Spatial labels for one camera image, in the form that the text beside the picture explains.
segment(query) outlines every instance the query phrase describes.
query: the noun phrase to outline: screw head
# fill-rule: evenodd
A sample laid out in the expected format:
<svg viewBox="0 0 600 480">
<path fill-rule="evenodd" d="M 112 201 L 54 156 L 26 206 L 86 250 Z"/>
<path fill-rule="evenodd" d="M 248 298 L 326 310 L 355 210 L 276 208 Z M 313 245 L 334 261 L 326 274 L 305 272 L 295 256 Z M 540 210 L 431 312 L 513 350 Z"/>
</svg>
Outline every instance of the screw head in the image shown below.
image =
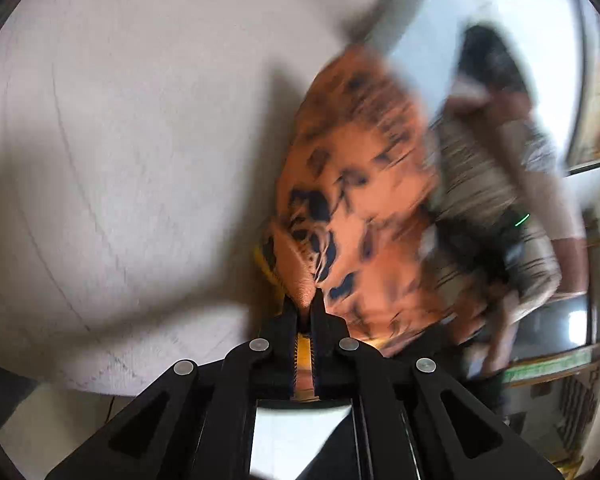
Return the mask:
<svg viewBox="0 0 600 480">
<path fill-rule="evenodd" d="M 343 337 L 338 343 L 338 346 L 340 346 L 340 348 L 343 350 L 357 350 L 360 346 L 360 342 L 352 337 Z"/>
<path fill-rule="evenodd" d="M 249 348 L 256 352 L 264 352 L 267 348 L 269 348 L 269 341 L 261 337 L 253 339 L 249 343 Z"/>
<path fill-rule="evenodd" d="M 193 363 L 191 361 L 178 361 L 173 365 L 173 371 L 178 375 L 189 375 L 193 371 Z"/>
<path fill-rule="evenodd" d="M 416 368 L 425 374 L 436 371 L 436 362 L 428 357 L 421 357 L 416 361 Z"/>
</svg>

